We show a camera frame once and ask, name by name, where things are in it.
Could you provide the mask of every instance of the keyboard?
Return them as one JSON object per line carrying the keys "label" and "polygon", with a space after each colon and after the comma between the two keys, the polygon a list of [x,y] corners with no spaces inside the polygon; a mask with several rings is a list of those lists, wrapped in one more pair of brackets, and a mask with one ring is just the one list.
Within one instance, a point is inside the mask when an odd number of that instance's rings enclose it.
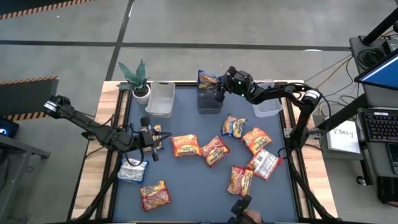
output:
{"label": "keyboard", "polygon": [[398,142],[398,111],[359,109],[365,138],[371,142]]}

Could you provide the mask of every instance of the yellow and black striped tape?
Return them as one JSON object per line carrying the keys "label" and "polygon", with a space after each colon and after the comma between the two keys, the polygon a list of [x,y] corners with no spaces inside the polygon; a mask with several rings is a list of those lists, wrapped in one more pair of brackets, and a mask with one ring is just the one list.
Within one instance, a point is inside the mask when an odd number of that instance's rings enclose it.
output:
{"label": "yellow and black striped tape", "polygon": [[18,12],[10,12],[8,14],[0,15],[0,20],[34,14],[34,13],[38,13],[38,12],[49,11],[52,9],[60,9],[62,7],[72,6],[72,5],[81,4],[81,3],[90,2],[90,1],[94,1],[94,0],[72,0],[72,1],[62,2],[62,3],[58,3],[58,4],[51,4],[49,6],[36,7],[34,9],[26,9],[26,10],[18,11]]}
{"label": "yellow and black striped tape", "polygon": [[5,116],[10,121],[20,121],[24,119],[37,119],[37,118],[48,118],[49,115],[44,112],[35,112],[35,113],[27,113],[27,114],[15,114]]}
{"label": "yellow and black striped tape", "polygon": [[8,84],[17,84],[17,83],[25,83],[25,82],[39,82],[39,81],[46,81],[46,80],[59,80],[60,77],[41,77],[41,78],[28,78],[24,80],[12,80],[12,81],[3,81],[0,82],[0,85],[8,85]]}

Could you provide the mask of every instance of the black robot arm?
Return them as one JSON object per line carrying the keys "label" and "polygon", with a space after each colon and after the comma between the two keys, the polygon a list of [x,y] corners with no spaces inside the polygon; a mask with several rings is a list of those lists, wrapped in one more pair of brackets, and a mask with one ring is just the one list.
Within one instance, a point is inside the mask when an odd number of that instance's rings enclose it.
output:
{"label": "black robot arm", "polygon": [[[141,162],[144,156],[143,147],[151,147],[152,158],[154,161],[158,161],[159,157],[157,155],[156,146],[171,135],[171,133],[154,131],[150,126],[150,119],[147,116],[141,118],[141,131],[136,132],[131,130],[131,134],[127,133],[122,128],[99,124],[82,112],[75,110],[70,104],[70,100],[64,96],[51,96],[46,104],[44,104],[44,107],[44,113],[55,119],[63,118],[71,121],[85,130],[85,132],[82,133],[85,138],[88,139],[90,135],[95,136],[98,142],[108,150],[117,151],[120,154],[133,150],[140,150]],[[100,201],[104,198],[108,189],[116,180],[119,169],[120,163],[117,162],[97,196],[76,221],[90,219]]]}
{"label": "black robot arm", "polygon": [[[322,98],[322,94],[314,88],[304,83],[288,83],[278,85],[273,88],[261,88],[252,79],[252,76],[244,71],[237,71],[234,67],[230,67],[228,71],[220,78],[217,84],[216,100],[222,102],[225,92],[234,93],[244,97],[248,102],[258,105],[264,100],[274,98],[288,98],[295,106],[300,109],[297,125],[291,130],[289,138],[287,138],[286,151],[301,150],[309,137],[307,124],[311,118],[311,114]],[[294,93],[304,92],[301,99],[294,96]],[[335,220],[321,203],[317,200],[309,187],[297,172],[291,153],[289,153],[289,167],[292,171],[291,175],[301,186],[305,196],[311,201],[319,215],[325,220]]]}

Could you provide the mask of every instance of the green plant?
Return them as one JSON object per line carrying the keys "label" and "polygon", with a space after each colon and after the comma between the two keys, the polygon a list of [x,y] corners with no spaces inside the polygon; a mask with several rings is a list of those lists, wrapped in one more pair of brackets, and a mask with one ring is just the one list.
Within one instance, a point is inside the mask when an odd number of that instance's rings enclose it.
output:
{"label": "green plant", "polygon": [[121,83],[118,85],[118,87],[120,87],[121,90],[132,90],[138,93],[144,91],[146,94],[148,78],[145,78],[145,64],[142,59],[135,73],[127,68],[127,66],[125,66],[123,63],[118,63],[124,74],[124,77],[127,80],[127,83]]}

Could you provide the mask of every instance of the snack bag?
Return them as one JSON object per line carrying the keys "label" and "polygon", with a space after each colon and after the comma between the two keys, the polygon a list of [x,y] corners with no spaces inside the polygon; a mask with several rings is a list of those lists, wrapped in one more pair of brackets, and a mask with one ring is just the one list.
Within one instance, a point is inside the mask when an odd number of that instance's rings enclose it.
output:
{"label": "snack bag", "polygon": [[[139,164],[140,161],[135,159],[129,159],[133,165]],[[144,181],[145,169],[148,165],[148,161],[143,161],[139,166],[130,165],[126,159],[122,160],[122,166],[118,172],[118,178],[132,183],[142,183]]]}
{"label": "snack bag", "polygon": [[252,169],[254,174],[268,180],[278,162],[278,157],[272,155],[265,149],[261,149],[249,162],[247,168]]}
{"label": "snack bag", "polygon": [[259,128],[253,128],[252,131],[246,133],[243,140],[254,155],[272,141],[268,134]]}
{"label": "snack bag", "polygon": [[198,87],[201,89],[214,88],[218,82],[218,77],[213,74],[207,74],[203,70],[198,71]]}
{"label": "snack bag", "polygon": [[246,119],[240,118],[229,114],[225,121],[223,128],[221,129],[221,135],[229,134],[230,136],[240,138],[242,137],[243,125],[246,122]]}
{"label": "snack bag", "polygon": [[236,195],[249,195],[251,180],[253,178],[253,170],[245,167],[232,166],[231,178],[227,191]]}
{"label": "snack bag", "polygon": [[[155,131],[162,131],[162,127],[160,124],[155,125],[152,127]],[[154,140],[160,139],[161,136],[154,136]],[[157,150],[163,149],[164,147],[162,146],[162,143],[160,142],[159,145],[156,147]],[[150,147],[145,147],[144,152],[150,152],[151,148]]]}
{"label": "snack bag", "polygon": [[164,180],[147,187],[140,187],[142,208],[145,212],[171,202]]}
{"label": "snack bag", "polygon": [[201,156],[198,137],[194,134],[172,137],[174,156]]}
{"label": "snack bag", "polygon": [[224,143],[221,136],[217,135],[206,146],[201,149],[202,156],[205,158],[207,164],[213,167],[226,154],[229,153],[228,146]]}

